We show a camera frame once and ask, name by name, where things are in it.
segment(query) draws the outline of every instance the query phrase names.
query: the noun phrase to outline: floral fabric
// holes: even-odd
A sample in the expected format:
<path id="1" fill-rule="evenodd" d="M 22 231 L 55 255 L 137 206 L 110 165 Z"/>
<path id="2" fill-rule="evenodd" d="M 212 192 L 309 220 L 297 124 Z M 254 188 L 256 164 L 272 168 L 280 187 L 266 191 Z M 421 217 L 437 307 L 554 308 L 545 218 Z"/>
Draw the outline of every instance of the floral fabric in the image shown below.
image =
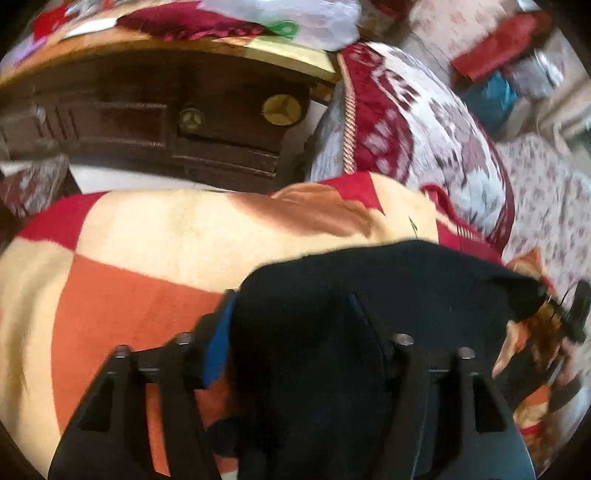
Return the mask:
<path id="1" fill-rule="evenodd" d="M 398 48 L 356 43 L 340 61 L 345 173 L 378 172 L 411 190 L 438 185 L 462 221 L 502 251 L 513 221 L 511 187 L 466 105 Z"/>
<path id="2" fill-rule="evenodd" d="M 526 135 L 497 149 L 515 194 L 515 223 L 505 260 L 539 247 L 559 295 L 591 277 L 591 180 L 541 137 Z"/>
<path id="3" fill-rule="evenodd" d="M 501 0 L 422 0 L 411 14 L 411 28 L 451 60 L 471 50 L 505 17 Z"/>

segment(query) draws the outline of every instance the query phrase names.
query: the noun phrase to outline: blue strip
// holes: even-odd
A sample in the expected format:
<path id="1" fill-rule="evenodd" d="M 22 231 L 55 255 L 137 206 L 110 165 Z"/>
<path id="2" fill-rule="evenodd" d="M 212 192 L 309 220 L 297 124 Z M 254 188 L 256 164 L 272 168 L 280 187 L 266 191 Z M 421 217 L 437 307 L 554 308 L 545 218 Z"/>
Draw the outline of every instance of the blue strip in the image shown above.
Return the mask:
<path id="1" fill-rule="evenodd" d="M 207 353 L 205 355 L 205 366 L 203 367 L 203 383 L 205 388 L 209 388 L 213 382 L 222 376 L 223 366 L 228 358 L 230 349 L 230 320 L 236 304 L 236 294 L 228 301 L 220 321 L 217 324 L 216 331 L 213 334 Z"/>

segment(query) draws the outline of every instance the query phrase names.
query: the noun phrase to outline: red bag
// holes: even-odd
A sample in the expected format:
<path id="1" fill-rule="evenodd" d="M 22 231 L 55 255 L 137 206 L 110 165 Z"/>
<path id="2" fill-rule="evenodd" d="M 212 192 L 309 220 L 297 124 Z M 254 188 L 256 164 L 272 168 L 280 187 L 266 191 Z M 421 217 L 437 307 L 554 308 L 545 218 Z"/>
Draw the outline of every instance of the red bag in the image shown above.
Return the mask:
<path id="1" fill-rule="evenodd" d="M 519 57 L 538 35 L 549 33 L 552 23 L 552 18 L 544 12 L 507 18 L 472 51 L 453 60 L 452 65 L 473 82 L 482 80 Z"/>

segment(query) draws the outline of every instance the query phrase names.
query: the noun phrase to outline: green object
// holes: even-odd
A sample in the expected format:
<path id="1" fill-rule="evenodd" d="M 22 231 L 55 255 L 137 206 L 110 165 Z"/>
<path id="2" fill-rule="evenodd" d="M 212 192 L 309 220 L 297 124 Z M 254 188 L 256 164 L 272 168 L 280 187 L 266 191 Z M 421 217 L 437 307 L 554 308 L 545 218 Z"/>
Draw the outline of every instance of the green object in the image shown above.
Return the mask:
<path id="1" fill-rule="evenodd" d="M 284 20 L 265 26 L 275 35 L 280 35 L 289 38 L 290 40 L 293 40 L 296 37 L 298 30 L 300 29 L 298 24 L 292 20 Z"/>

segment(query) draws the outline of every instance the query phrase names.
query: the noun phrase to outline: wooden furniture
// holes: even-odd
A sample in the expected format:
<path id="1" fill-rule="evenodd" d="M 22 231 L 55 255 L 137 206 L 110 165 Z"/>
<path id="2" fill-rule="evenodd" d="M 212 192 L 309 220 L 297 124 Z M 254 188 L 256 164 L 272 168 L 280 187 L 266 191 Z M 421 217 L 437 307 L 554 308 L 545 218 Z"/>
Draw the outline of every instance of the wooden furniture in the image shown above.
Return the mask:
<path id="1" fill-rule="evenodd" d="M 165 42 L 114 28 L 59 40 L 0 77 L 4 160 L 132 160 L 265 193 L 285 132 L 338 77 L 326 53 L 276 37 Z"/>

